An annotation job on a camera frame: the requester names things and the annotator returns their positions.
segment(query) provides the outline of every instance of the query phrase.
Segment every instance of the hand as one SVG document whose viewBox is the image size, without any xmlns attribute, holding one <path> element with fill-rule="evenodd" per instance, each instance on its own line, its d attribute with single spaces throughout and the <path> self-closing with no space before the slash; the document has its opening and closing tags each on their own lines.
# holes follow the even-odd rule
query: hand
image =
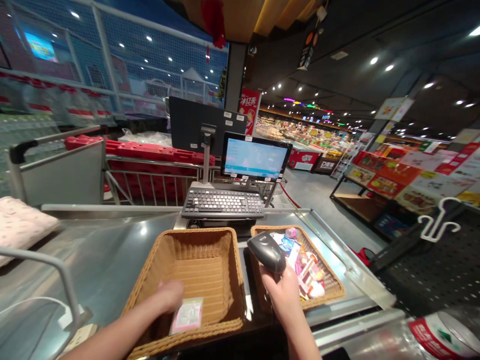
<svg viewBox="0 0 480 360">
<path fill-rule="evenodd" d="M 184 296 L 184 285 L 180 281 L 168 281 L 158 283 L 158 290 L 154 297 L 162 307 L 162 312 L 173 313 L 182 306 Z"/>
<path fill-rule="evenodd" d="M 273 310 L 287 331 L 287 328 L 295 325 L 299 317 L 304 318 L 297 274 L 288 264 L 278 282 L 275 282 L 272 274 L 263 266 L 260 266 L 260 272 L 261 281 L 270 294 Z"/>
</svg>

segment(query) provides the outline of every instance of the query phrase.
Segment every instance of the red decoration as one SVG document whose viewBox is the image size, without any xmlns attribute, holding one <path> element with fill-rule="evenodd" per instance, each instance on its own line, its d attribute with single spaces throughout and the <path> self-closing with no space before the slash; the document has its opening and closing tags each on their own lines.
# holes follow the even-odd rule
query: red decoration
<svg viewBox="0 0 480 360">
<path fill-rule="evenodd" d="M 203 0 L 201 3 L 201 17 L 205 23 L 205 31 L 212 36 L 213 45 L 219 49 L 227 44 L 223 7 L 224 3 L 221 0 Z"/>
</svg>

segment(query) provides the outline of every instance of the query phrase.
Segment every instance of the pink cushion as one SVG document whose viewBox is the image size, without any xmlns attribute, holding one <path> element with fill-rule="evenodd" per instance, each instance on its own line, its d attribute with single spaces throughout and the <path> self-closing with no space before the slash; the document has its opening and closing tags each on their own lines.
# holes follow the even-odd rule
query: pink cushion
<svg viewBox="0 0 480 360">
<path fill-rule="evenodd" d="M 6 196 L 0 199 L 0 246 L 28 249 L 50 234 L 59 220 Z M 13 258 L 0 255 L 0 267 Z"/>
</svg>

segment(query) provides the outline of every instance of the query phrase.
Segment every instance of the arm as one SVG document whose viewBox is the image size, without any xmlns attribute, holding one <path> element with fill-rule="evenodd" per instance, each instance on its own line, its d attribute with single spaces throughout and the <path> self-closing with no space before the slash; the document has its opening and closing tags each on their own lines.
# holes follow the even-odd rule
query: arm
<svg viewBox="0 0 480 360">
<path fill-rule="evenodd" d="M 180 307 L 183 293 L 180 282 L 160 283 L 155 294 L 62 356 L 62 360 L 123 359 L 156 318 Z"/>
<path fill-rule="evenodd" d="M 286 266 L 281 279 L 275 282 L 263 267 L 261 280 L 270 294 L 273 310 L 288 338 L 290 360 L 322 360 L 307 319 L 300 305 L 299 280 L 295 271 Z"/>
</svg>

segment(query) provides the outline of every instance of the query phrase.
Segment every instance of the screen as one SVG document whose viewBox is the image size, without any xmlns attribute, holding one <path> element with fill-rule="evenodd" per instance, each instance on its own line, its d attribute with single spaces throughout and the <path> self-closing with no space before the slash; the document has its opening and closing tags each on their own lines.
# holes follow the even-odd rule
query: screen
<svg viewBox="0 0 480 360">
<path fill-rule="evenodd" d="M 25 37 L 26 37 L 26 40 L 28 41 L 28 44 L 31 47 L 31 51 L 33 52 L 33 55 L 35 55 L 37 58 L 52 61 L 55 63 L 59 62 L 57 60 L 57 57 L 55 55 L 55 50 L 51 42 L 41 39 L 27 32 L 25 33 Z"/>
<path fill-rule="evenodd" d="M 278 179 L 285 155 L 286 147 L 229 138 L 225 172 Z"/>
</svg>

